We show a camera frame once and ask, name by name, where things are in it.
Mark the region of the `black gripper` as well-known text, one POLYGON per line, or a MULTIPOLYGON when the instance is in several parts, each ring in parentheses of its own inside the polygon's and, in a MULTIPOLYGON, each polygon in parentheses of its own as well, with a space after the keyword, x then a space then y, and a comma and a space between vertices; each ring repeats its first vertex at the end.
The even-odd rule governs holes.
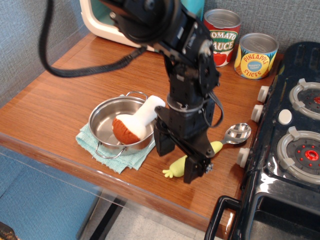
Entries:
POLYGON ((214 110, 215 102, 210 98, 193 109, 155 108, 157 118, 153 135, 156 151, 163 157, 178 147, 187 155, 183 175, 186 184, 202 177, 215 155, 207 137, 214 110))

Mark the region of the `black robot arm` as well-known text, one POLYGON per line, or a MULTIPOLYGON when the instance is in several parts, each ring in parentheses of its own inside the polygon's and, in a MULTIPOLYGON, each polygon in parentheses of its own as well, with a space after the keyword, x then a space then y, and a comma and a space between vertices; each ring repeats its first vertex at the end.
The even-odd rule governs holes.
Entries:
POLYGON ((154 140, 164 156, 175 147, 186 155, 185 183, 201 177, 215 152, 207 136, 221 102, 214 93, 220 74, 208 28, 179 0, 106 0, 110 17, 135 44, 164 57, 169 77, 167 107, 155 109, 154 140))

